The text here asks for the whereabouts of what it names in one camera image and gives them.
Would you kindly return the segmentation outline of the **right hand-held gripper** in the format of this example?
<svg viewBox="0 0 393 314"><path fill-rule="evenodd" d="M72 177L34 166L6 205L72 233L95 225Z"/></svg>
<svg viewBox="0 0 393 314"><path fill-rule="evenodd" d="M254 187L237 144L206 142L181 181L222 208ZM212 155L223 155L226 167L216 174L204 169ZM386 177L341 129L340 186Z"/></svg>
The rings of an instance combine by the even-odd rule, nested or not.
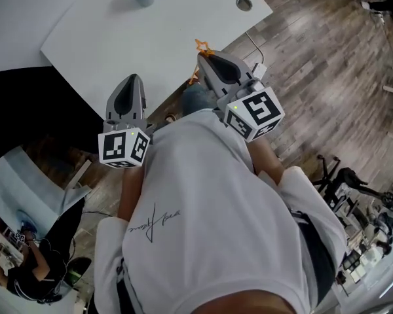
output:
<svg viewBox="0 0 393 314"><path fill-rule="evenodd" d="M197 56L198 79L217 97L213 113L246 142L274 130L284 110L274 91L266 87L239 58L217 50Z"/></svg>

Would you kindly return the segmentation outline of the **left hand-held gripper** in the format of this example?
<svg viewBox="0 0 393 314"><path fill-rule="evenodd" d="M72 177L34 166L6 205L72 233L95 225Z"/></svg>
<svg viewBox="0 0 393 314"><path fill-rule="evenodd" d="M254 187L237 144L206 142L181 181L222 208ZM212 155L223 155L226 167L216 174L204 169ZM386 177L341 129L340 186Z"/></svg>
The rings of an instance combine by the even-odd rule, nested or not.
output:
<svg viewBox="0 0 393 314"><path fill-rule="evenodd" d="M98 135L101 164L119 169L142 166L155 130L147 123L145 108L143 81L132 74L107 100L103 132Z"/></svg>

